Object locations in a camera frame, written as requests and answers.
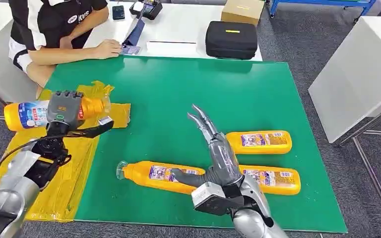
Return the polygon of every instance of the yellow bottle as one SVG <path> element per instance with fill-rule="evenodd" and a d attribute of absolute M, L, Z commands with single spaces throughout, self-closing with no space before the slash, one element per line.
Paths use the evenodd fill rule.
<path fill-rule="evenodd" d="M 230 132 L 226 138 L 236 154 L 285 154 L 292 146 L 283 130 Z"/>
<path fill-rule="evenodd" d="M 34 101 L 27 103 L 12 103 L 3 109 L 8 129 L 20 131 L 23 129 L 45 126 L 47 107 L 49 100 Z M 94 117 L 102 112 L 107 112 L 110 107 L 108 98 L 94 99 L 83 97 L 81 108 L 78 113 L 79 120 L 85 120 Z"/>
<path fill-rule="evenodd" d="M 152 161 L 141 161 L 128 164 L 125 161 L 119 163 L 116 176 L 119 179 L 129 179 L 138 185 L 153 187 L 171 192 L 190 194 L 196 188 L 179 183 L 170 172 L 172 168 L 178 168 L 185 173 L 201 175 L 205 170 L 184 165 L 172 165 Z"/>
<path fill-rule="evenodd" d="M 294 169 L 239 165 L 239 170 L 252 176 L 264 193 L 295 195 L 300 192 L 300 176 Z"/>

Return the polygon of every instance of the gray carpet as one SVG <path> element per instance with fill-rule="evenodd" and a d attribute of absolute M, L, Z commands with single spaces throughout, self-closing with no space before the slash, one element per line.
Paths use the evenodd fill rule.
<path fill-rule="evenodd" d="M 285 4 L 276 17 L 264 11 L 258 26 L 259 45 L 264 60 L 289 63 L 302 98 L 317 145 L 321 152 L 341 212 L 348 227 L 347 235 L 323 234 L 324 238 L 381 237 L 381 202 L 371 185 L 354 145 L 334 147 L 328 143 L 308 94 L 308 87 L 338 45 L 351 30 L 360 10 L 342 7 Z M 0 156 L 12 137 L 0 121 Z M 372 166 L 381 180 L 381 136 L 360 138 Z M 290 237 L 318 238 L 319 234 L 290 233 Z M 25 238 L 236 238 L 234 230 L 195 229 L 123 225 L 118 223 L 26 222 Z"/>

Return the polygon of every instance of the silver robotic arm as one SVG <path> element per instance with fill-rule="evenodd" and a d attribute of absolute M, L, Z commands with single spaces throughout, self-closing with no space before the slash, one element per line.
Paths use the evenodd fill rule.
<path fill-rule="evenodd" d="M 0 180 L 0 238 L 18 237 L 28 208 L 40 193 L 39 186 L 25 175 L 40 155 L 24 147 L 8 165 Z"/>
<path fill-rule="evenodd" d="M 0 160 L 1 165 L 10 154 L 21 149 L 0 179 L 0 238 L 20 235 L 25 215 L 40 191 L 47 187 L 58 168 L 71 160 L 64 137 L 94 138 L 113 127 L 114 121 L 105 117 L 99 120 L 99 126 L 77 129 L 81 124 L 78 121 L 81 98 L 82 93 L 78 92 L 54 93 L 47 110 L 47 135 L 17 147 Z"/>
<path fill-rule="evenodd" d="M 239 171 L 239 162 L 224 134 L 206 113 L 192 105 L 198 116 L 188 113 L 201 130 L 210 151 L 212 167 L 204 175 L 172 169 L 175 178 L 197 187 L 192 193 L 195 210 L 214 215 L 230 214 L 236 230 L 245 238 L 287 238 L 271 217 L 265 195 L 251 176 Z"/>

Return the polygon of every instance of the black device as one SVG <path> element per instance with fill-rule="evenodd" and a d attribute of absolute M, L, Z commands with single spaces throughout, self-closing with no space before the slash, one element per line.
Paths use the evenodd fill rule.
<path fill-rule="evenodd" d="M 256 28 L 248 23 L 211 21 L 205 45 L 209 56 L 249 60 L 257 50 Z"/>
<path fill-rule="evenodd" d="M 160 13 L 161 9 L 163 9 L 163 5 L 159 1 L 148 1 L 148 0 L 138 0 L 138 1 L 144 3 L 145 9 L 142 10 L 142 16 L 150 20 L 154 20 L 157 17 L 157 15 Z M 132 15 L 140 14 L 139 11 L 136 11 L 133 9 L 134 5 L 135 4 L 132 4 L 132 6 L 129 8 L 130 13 Z"/>
<path fill-rule="evenodd" d="M 125 8 L 123 5 L 112 7 L 113 20 L 123 20 L 125 18 Z"/>
<path fill-rule="evenodd" d="M 47 110 L 49 123 L 46 125 L 47 133 L 44 138 L 57 138 L 40 140 L 31 151 L 53 162 L 37 160 L 25 174 L 40 188 L 44 188 L 52 180 L 60 166 L 71 160 L 72 156 L 68 154 L 68 150 L 65 148 L 64 136 L 94 138 L 110 130 L 114 125 L 114 121 L 110 121 L 96 127 L 77 129 L 84 122 L 77 118 L 83 96 L 83 93 L 76 91 L 56 91 L 49 101 Z"/>

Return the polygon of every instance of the cardboard box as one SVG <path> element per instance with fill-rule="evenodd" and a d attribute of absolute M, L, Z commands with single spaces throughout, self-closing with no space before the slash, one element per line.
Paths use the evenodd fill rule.
<path fill-rule="evenodd" d="M 257 26 L 265 2 L 262 0 L 227 0 L 221 21 L 250 23 Z"/>

